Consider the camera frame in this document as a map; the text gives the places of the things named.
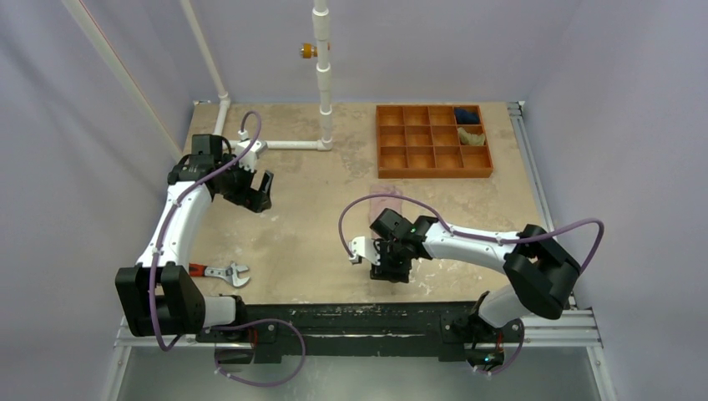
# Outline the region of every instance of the wooden tabletop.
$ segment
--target wooden tabletop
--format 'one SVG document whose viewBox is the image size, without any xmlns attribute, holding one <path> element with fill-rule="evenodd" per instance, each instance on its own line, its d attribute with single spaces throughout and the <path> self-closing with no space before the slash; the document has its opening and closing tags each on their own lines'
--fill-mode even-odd
<svg viewBox="0 0 708 401">
<path fill-rule="evenodd" d="M 475 300 L 506 284 L 489 269 L 458 261 L 414 261 L 408 284 L 369 279 L 369 266 L 352 266 L 337 235 L 341 210 L 368 195 L 372 185 L 392 184 L 404 195 L 424 201 L 456 226 L 511 231 L 540 219 L 504 103 L 480 104 L 494 172 L 488 179 L 379 180 L 374 104 L 334 106 L 334 149 L 268 150 L 258 164 L 275 174 L 272 209 L 255 214 L 216 196 L 207 211 L 191 261 L 250 267 L 250 282 L 235 290 L 215 278 L 195 281 L 206 295 L 239 294 L 246 303 L 431 302 Z M 317 140 L 317 104 L 237 104 L 231 107 L 224 136 L 236 139 L 243 113 L 259 111 L 262 140 Z M 193 134 L 214 129 L 217 104 L 195 107 L 185 152 Z M 251 133 L 255 127 L 250 119 Z M 428 214 L 403 205 L 415 220 Z M 369 203 L 347 215 L 346 238 L 369 236 Z"/>
</svg>

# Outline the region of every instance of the wooden tray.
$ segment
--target wooden tray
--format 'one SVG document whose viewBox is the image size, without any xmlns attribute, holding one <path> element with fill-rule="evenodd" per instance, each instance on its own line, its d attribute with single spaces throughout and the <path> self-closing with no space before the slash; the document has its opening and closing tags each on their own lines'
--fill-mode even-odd
<svg viewBox="0 0 708 401">
<path fill-rule="evenodd" d="M 476 125 L 460 125 L 453 109 L 479 115 Z M 463 145 L 458 127 L 486 134 L 478 106 L 377 106 L 378 178 L 487 178 L 492 174 L 488 142 Z"/>
</svg>

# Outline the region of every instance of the black cable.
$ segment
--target black cable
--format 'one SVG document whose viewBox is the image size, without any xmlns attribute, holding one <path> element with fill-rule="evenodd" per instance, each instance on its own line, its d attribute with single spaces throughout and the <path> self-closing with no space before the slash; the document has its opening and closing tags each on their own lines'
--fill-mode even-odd
<svg viewBox="0 0 708 401">
<path fill-rule="evenodd" d="M 231 142 L 229 142 L 228 139 L 226 139 L 225 137 L 222 136 L 222 137 L 221 137 L 221 142 L 224 142 L 224 143 L 226 144 L 226 147 L 229 148 L 229 153 L 230 153 L 230 154 L 231 154 L 231 153 L 234 153 L 234 151 L 231 149 Z"/>
</svg>

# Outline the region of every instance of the white pole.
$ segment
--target white pole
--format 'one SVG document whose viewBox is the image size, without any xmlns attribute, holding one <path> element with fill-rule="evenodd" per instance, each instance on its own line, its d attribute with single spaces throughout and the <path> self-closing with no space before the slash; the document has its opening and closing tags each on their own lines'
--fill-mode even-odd
<svg viewBox="0 0 708 401">
<path fill-rule="evenodd" d="M 86 35 L 86 38 L 88 38 L 94 46 L 99 56 L 101 56 L 106 65 L 109 66 L 115 78 L 118 79 L 123 88 L 128 92 L 128 95 L 133 98 L 133 101 L 137 103 L 147 116 L 153 120 L 155 125 L 157 125 L 163 135 L 165 143 L 169 146 L 169 151 L 174 160 L 179 160 L 180 157 L 182 157 L 181 146 L 177 145 L 172 135 L 169 134 L 167 127 L 162 120 L 159 119 L 152 104 L 150 104 L 145 97 L 138 83 L 133 79 L 133 76 L 130 75 L 130 72 L 125 68 L 123 61 L 121 61 L 120 57 L 113 49 L 108 38 L 105 37 L 104 32 L 96 24 L 91 13 L 83 5 L 83 2 L 81 0 L 63 0 L 62 3 L 69 14 L 71 14 L 74 21 L 81 27 L 83 34 Z"/>
<path fill-rule="evenodd" d="M 197 45 L 200 48 L 201 55 L 206 63 L 206 68 L 209 70 L 211 79 L 214 80 L 214 86 L 219 92 L 219 114 L 216 116 L 216 125 L 214 127 L 214 135 L 221 136 L 224 132 L 224 124 L 226 122 L 226 115 L 229 113 L 229 107 L 231 106 L 231 98 L 229 97 L 229 92 L 226 91 L 224 82 L 221 80 L 221 75 L 219 75 L 219 70 L 216 68 L 216 62 L 214 61 L 214 56 L 211 55 L 209 50 L 209 45 L 206 43 L 206 38 L 204 32 L 201 30 L 199 20 L 195 14 L 194 8 L 192 8 L 192 3 L 190 0 L 180 0 L 182 5 L 182 11 L 185 12 L 187 17 L 187 22 L 192 28 L 192 33 L 195 36 Z"/>
<path fill-rule="evenodd" d="M 327 0 L 315 0 L 312 25 L 317 39 L 317 87 L 320 90 L 320 142 L 325 149 L 332 147 L 331 120 L 331 65 L 330 65 L 330 10 Z"/>
</svg>

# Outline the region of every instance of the wooden compartment box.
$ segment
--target wooden compartment box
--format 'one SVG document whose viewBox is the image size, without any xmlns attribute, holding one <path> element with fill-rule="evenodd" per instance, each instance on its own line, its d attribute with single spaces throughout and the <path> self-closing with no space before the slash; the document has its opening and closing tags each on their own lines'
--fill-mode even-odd
<svg viewBox="0 0 708 401">
<path fill-rule="evenodd" d="M 476 125 L 460 125 L 453 109 L 479 115 Z M 476 105 L 377 106 L 378 178 L 487 178 L 492 174 L 488 142 L 463 145 L 458 127 L 486 134 Z"/>
</svg>

